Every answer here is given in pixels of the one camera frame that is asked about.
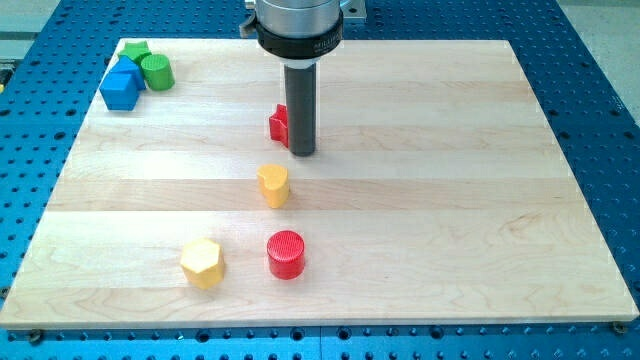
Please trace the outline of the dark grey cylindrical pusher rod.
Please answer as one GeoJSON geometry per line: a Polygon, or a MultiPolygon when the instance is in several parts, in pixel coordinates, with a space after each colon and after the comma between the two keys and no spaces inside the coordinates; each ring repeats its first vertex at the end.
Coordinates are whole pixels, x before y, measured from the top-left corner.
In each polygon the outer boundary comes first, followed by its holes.
{"type": "Polygon", "coordinates": [[[299,157],[316,150],[316,65],[284,67],[288,148],[299,157]]]}

